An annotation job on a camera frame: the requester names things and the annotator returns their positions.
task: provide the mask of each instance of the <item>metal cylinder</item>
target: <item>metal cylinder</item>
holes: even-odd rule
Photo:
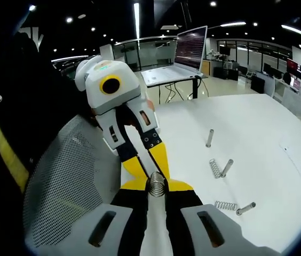
[[[209,138],[208,138],[208,142],[206,143],[206,146],[209,148],[211,147],[211,141],[212,141],[212,137],[213,137],[213,133],[215,131],[213,129],[210,130],[210,133],[209,133]]]
[[[225,165],[224,170],[220,174],[220,176],[222,178],[224,178],[226,176],[227,171],[230,169],[230,167],[233,163],[234,163],[234,161],[232,159],[229,159],[229,161],[227,161],[227,164]]]
[[[165,181],[160,172],[150,175],[149,193],[154,197],[160,197],[165,193]]]
[[[240,216],[240,215],[242,215],[244,212],[247,212],[247,211],[249,211],[250,209],[255,208],[255,206],[256,206],[256,203],[255,203],[255,202],[252,202],[251,204],[247,205],[247,206],[244,207],[244,208],[237,209],[237,210],[236,210],[236,214],[237,214],[238,216]]]

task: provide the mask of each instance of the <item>cable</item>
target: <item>cable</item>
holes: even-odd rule
[[[206,92],[207,92],[207,94],[208,94],[208,97],[209,97],[209,96],[210,96],[209,90],[208,90],[208,88],[206,87],[206,84],[205,84],[204,80],[203,80],[201,77],[199,77],[199,79],[200,79],[200,82],[199,82],[199,85],[198,85],[197,89],[200,87],[200,84],[203,82],[204,87],[205,87],[205,90],[206,90]]]
[[[210,94],[209,94],[209,90],[207,89],[207,87],[206,87],[206,84],[204,83],[204,81],[202,80],[202,82],[203,82],[203,84],[204,84],[204,87],[205,87],[205,90],[206,90],[206,92],[208,93],[208,97],[210,96]]]
[[[176,84],[174,83],[174,89],[176,89],[177,93],[179,94],[179,96],[181,97],[182,100],[184,100],[184,98],[181,96],[180,92],[178,92]]]
[[[167,90],[170,91],[170,93],[168,94],[167,99],[166,99],[166,101],[165,101],[165,103],[168,103],[168,102],[170,101],[170,100],[169,100],[169,97],[170,97],[170,95],[171,95],[171,92],[174,92],[174,95],[173,95],[173,97],[172,97],[171,99],[173,99],[177,94],[176,94],[175,91],[172,90],[172,84],[165,85],[165,88],[166,88]]]

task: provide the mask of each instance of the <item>yellow stripe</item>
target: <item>yellow stripe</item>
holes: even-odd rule
[[[154,158],[154,161],[157,163],[160,171],[165,176],[166,179],[170,178],[170,171],[168,168],[168,161],[167,161],[167,153],[166,153],[166,146],[165,143],[161,142],[160,144],[156,145],[155,147],[149,150],[150,154]]]
[[[25,191],[25,186],[28,180],[28,171],[20,162],[17,155],[14,153],[11,146],[8,144],[5,136],[0,129],[0,154],[5,162],[9,172],[13,176],[15,182],[18,184],[20,191]]]
[[[134,177],[147,177],[137,156],[124,161],[123,167]]]
[[[167,179],[169,191],[186,191],[193,190],[193,188],[183,181]]]
[[[130,190],[145,190],[147,178],[138,178],[127,181],[121,188]]]

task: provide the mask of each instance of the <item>metal pin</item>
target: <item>metal pin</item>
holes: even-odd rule
[[[208,138],[208,142],[206,143],[206,146],[209,148],[211,147],[211,141],[212,141],[212,137],[213,137],[213,133],[215,131],[213,129],[210,130],[210,134],[209,134],[209,138]]]
[[[256,206],[256,203],[255,202],[252,202],[251,204],[247,205],[246,207],[244,208],[241,208],[241,209],[237,209],[236,210],[236,214],[238,216],[242,215],[244,212],[247,212],[249,211],[250,209],[254,208]]]
[[[229,161],[227,161],[227,164],[224,168],[224,170],[221,172],[220,176],[222,178],[224,178],[226,176],[227,171],[230,169],[231,165],[234,163],[234,161],[232,159],[230,159]]]

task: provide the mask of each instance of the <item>table leg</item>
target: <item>table leg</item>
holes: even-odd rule
[[[192,98],[198,98],[198,79],[195,78],[192,80]]]

